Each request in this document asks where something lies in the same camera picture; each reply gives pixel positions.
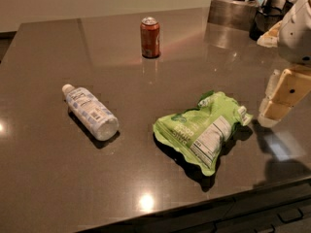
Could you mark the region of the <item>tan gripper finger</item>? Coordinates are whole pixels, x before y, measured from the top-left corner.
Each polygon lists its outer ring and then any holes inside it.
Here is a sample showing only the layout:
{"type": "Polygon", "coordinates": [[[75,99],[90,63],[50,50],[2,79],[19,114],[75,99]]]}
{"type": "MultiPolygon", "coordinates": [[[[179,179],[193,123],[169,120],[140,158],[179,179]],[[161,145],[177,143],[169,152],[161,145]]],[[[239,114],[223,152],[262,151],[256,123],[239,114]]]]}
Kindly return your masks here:
{"type": "Polygon", "coordinates": [[[258,38],[257,44],[265,48],[277,48],[281,23],[282,21],[278,21],[267,32],[263,33],[258,38]]]}
{"type": "Polygon", "coordinates": [[[259,106],[259,124],[265,128],[275,126],[310,92],[310,68],[275,69],[259,106]]]}

